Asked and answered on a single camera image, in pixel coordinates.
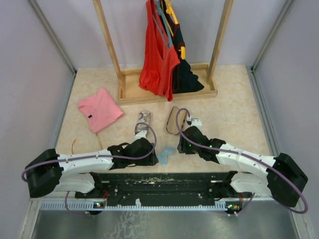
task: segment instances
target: wooden post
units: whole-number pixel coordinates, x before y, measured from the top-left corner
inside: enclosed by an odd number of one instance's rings
[[[221,43],[223,42],[223,38],[225,35],[225,31],[226,31],[226,26],[228,23],[228,19],[229,19],[229,15],[230,15],[230,11],[231,11],[231,8],[233,6],[233,3],[234,3],[234,0],[225,0],[225,3],[224,3],[223,13],[221,15],[220,22],[219,22],[219,27],[218,27],[218,32],[217,32],[216,41],[215,41],[215,45],[214,45],[214,50],[213,50],[213,54],[211,56],[209,69],[207,72],[208,83],[212,82],[212,79],[213,79],[213,74],[214,74],[214,70],[216,67]]]
[[[116,57],[116,54],[115,54],[114,46],[112,43],[112,39],[111,39],[108,25],[106,23],[106,19],[105,19],[102,5],[101,5],[101,1],[100,0],[93,0],[93,4],[95,7],[95,11],[96,11],[96,14],[98,16],[101,28],[102,28],[102,32],[103,32],[103,35],[104,35],[104,38],[106,41],[106,45],[108,46],[108,49],[110,52],[110,57],[112,59],[113,65],[114,65],[116,75],[119,79],[119,95],[118,95],[118,97],[121,98],[121,97],[123,97],[123,94],[125,93],[124,78],[123,78],[123,75],[121,72],[121,68],[119,66],[118,58]]]

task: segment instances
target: white wall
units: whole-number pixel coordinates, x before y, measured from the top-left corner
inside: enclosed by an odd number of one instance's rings
[[[143,65],[147,26],[146,0],[101,0],[121,65]],[[92,0],[38,0],[40,7],[78,67],[112,61]],[[285,0],[236,0],[219,64],[252,65]],[[224,0],[173,0],[189,62],[211,58]]]
[[[26,0],[0,8],[0,237],[17,237],[29,194],[20,174],[54,146],[72,75]]]
[[[319,235],[319,1],[295,1],[257,76],[282,152],[309,178],[304,194]]]

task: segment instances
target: wooden clothes rack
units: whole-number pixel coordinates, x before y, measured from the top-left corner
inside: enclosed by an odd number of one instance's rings
[[[210,64],[191,64],[191,70],[194,74],[198,75],[198,80],[204,86],[204,89],[198,92],[174,94],[173,98],[175,100],[200,99],[217,96],[217,87],[213,79],[213,73],[216,67],[220,47],[225,35],[233,2],[234,0],[225,0]],[[101,1],[93,0],[93,3],[119,81],[118,104],[131,105],[138,103],[166,101],[166,97],[156,96],[152,92],[145,91],[139,87],[139,78],[142,68],[121,70],[116,57],[109,28],[106,23]]]

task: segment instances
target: pink cloth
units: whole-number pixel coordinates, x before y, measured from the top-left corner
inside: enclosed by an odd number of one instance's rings
[[[98,93],[80,100],[78,107],[94,133],[114,123],[123,115],[123,111],[116,105],[105,88],[101,88]]]

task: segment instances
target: beige table surface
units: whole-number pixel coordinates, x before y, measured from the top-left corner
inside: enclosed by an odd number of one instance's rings
[[[134,141],[134,126],[141,110],[152,113],[151,126],[158,138],[156,153],[166,145],[177,147],[179,136],[168,134],[165,123],[173,106],[187,108],[191,115],[199,118],[202,132],[208,138],[219,138],[235,147],[254,153],[268,155],[269,149],[258,114],[256,102],[244,65],[218,65],[214,72],[218,95],[216,98],[172,101],[121,106],[124,116],[98,133],[103,148]],[[74,139],[74,153],[100,150],[97,136],[78,110],[78,101],[95,94],[101,87],[117,98],[117,77],[114,68],[80,68],[77,72],[65,119],[57,144],[57,153],[70,154]],[[153,142],[151,133],[148,137]],[[168,165],[137,166],[108,172],[223,172],[231,168],[206,162],[198,155],[175,154],[168,157]]]

